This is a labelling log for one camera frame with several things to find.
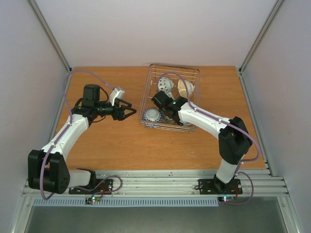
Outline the red patterned bowl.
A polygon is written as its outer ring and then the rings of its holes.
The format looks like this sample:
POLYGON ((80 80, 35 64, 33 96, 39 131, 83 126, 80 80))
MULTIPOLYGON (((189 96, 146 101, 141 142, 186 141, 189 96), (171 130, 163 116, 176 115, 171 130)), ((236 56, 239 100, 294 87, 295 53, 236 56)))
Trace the red patterned bowl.
POLYGON ((142 120, 147 121, 144 126, 148 128, 154 128, 158 123, 162 123, 162 119, 160 111, 156 108, 149 108, 142 115, 142 120))

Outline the pink scale pattern bowl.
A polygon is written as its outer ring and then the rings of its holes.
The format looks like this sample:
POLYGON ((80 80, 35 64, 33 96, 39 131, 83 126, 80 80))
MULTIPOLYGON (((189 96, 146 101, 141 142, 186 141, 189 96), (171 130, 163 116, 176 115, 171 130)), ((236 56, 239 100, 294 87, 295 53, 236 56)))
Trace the pink scale pattern bowl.
POLYGON ((159 78, 157 82, 157 89, 159 91, 164 91, 165 93, 171 92, 173 89, 173 82, 167 77, 159 78))

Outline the yellow sun bowl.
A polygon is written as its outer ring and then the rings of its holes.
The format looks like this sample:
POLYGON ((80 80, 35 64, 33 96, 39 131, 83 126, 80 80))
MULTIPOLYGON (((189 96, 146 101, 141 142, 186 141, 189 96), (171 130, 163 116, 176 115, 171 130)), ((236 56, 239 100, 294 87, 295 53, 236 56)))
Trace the yellow sun bowl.
POLYGON ((195 86, 187 80, 182 81, 181 79, 179 79, 177 89, 179 95, 187 99, 188 96, 191 96, 193 94, 195 86))

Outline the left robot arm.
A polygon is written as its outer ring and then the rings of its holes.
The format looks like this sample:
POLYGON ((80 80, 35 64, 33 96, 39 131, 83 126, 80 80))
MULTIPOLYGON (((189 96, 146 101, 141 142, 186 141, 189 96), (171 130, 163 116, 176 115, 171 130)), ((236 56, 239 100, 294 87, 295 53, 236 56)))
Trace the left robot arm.
POLYGON ((95 192, 100 183, 93 170, 79 168, 69 170, 66 159, 78 138, 97 118, 111 116, 122 121, 136 113, 131 103, 122 99, 125 91, 115 87, 107 100, 100 99, 103 88, 96 84, 84 86, 83 96, 70 108, 69 117, 54 136, 40 150, 32 150, 28 155, 28 186, 52 194, 63 194, 67 189, 80 189, 86 193, 95 192))

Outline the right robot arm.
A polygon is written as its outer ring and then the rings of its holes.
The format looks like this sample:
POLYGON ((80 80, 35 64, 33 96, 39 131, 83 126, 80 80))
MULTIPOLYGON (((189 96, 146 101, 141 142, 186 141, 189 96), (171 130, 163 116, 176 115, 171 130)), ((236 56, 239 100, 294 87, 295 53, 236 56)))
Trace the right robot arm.
POLYGON ((232 186, 239 162, 253 142, 239 117, 229 119, 212 114, 184 97, 170 98, 164 91, 157 92, 152 102, 164 116, 182 126, 190 123, 214 136, 219 143, 221 165, 213 177, 212 186, 217 193, 224 193, 232 186))

